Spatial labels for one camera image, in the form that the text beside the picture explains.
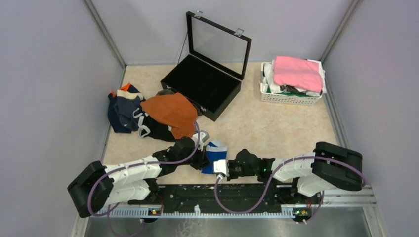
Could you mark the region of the royal blue underwear white trim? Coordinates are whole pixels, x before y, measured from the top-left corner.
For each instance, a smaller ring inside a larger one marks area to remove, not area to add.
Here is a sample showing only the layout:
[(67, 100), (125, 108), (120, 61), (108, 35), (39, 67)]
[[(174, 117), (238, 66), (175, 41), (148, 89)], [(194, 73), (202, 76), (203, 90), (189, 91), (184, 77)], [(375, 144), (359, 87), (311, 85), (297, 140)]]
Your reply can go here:
[(226, 160), (228, 147), (218, 139), (211, 140), (207, 146), (205, 155), (209, 164), (202, 168), (202, 174), (214, 174), (214, 163), (219, 160)]

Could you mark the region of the orange underwear cream waistband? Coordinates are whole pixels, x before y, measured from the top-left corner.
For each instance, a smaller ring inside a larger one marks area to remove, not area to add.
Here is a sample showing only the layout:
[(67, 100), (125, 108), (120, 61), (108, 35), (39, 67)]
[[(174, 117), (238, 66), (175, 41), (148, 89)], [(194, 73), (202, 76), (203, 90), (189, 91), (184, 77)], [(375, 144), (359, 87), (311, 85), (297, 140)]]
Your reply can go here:
[(170, 126), (175, 139), (194, 135), (198, 112), (182, 94), (157, 95), (141, 102), (140, 106), (156, 122)]

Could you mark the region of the black underwear white trim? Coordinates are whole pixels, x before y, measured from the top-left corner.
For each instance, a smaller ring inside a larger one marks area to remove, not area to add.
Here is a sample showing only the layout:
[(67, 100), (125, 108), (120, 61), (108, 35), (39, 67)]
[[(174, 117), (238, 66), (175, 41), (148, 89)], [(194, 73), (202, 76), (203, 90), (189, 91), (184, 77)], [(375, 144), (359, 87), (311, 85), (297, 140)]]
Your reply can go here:
[(140, 138), (151, 137), (166, 142), (176, 141), (171, 132), (171, 127), (157, 122), (148, 113), (138, 108), (132, 115), (137, 121), (138, 135)]

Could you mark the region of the olive grey underwear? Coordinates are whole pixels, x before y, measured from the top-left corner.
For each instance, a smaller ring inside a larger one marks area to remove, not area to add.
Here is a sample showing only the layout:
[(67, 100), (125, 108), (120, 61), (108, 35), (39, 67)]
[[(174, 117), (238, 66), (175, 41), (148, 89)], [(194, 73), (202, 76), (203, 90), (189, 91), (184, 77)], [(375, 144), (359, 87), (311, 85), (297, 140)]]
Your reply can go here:
[(170, 90), (170, 89), (163, 89), (163, 90), (160, 90), (159, 92), (157, 92), (156, 96), (173, 95), (173, 94), (175, 94), (175, 92), (173, 92), (172, 90)]

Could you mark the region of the black display case glass lid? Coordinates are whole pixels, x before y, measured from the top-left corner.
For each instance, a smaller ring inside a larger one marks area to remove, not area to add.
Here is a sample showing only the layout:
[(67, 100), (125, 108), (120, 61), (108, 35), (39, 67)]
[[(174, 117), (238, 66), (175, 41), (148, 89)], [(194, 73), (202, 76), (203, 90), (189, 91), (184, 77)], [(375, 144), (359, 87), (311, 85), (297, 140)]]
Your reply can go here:
[(241, 90), (252, 39), (186, 12), (188, 54), (161, 80), (162, 88), (184, 95), (201, 113), (216, 121)]

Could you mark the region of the navy underwear orange waistband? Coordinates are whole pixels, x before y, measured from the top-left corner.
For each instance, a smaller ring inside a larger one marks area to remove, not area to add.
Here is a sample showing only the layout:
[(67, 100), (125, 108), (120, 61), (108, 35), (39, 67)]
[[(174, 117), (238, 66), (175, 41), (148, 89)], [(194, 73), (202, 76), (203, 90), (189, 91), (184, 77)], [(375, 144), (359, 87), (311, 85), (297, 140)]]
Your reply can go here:
[(107, 116), (108, 116), (109, 123), (112, 126), (114, 132), (115, 133), (132, 133), (131, 130), (122, 127), (122, 125), (119, 122), (117, 112), (114, 109), (114, 105), (116, 104), (116, 101), (117, 101), (117, 93), (111, 91), (108, 94), (108, 99), (109, 99), (109, 106), (108, 106)]

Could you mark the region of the dark blue underwear cream waistband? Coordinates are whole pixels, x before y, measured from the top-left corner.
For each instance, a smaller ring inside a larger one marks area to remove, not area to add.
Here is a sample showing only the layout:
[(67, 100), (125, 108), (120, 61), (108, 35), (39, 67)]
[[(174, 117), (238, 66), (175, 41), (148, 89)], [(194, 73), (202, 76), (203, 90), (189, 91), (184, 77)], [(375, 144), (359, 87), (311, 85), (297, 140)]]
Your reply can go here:
[(144, 96), (140, 92), (117, 91), (114, 109), (123, 128), (131, 131), (139, 129), (138, 119), (142, 113), (140, 103), (144, 100)]

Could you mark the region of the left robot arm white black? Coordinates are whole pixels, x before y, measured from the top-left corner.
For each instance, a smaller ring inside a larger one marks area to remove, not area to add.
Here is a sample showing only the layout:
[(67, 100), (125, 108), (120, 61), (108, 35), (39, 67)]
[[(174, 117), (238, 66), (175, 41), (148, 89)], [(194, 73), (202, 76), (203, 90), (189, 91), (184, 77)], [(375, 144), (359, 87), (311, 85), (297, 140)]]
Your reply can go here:
[(99, 216), (102, 208), (121, 202), (155, 203), (157, 178), (174, 173), (179, 166), (200, 170), (209, 164), (204, 146), (208, 138), (206, 131), (200, 131), (136, 161), (117, 165), (92, 162), (67, 187), (78, 215)]

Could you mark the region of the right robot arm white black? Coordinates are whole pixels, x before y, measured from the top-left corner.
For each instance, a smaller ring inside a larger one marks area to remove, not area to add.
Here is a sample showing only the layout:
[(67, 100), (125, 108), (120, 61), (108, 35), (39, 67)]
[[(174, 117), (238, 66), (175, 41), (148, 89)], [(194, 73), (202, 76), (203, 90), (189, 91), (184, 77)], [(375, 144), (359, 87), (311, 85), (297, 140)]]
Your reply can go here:
[(314, 150), (289, 159), (259, 158), (248, 150), (234, 160), (220, 159), (212, 164), (213, 172), (228, 180), (255, 176), (259, 182), (293, 180), (290, 198), (304, 203), (315, 194), (341, 189), (359, 191), (365, 184), (361, 153), (328, 142), (317, 142)]

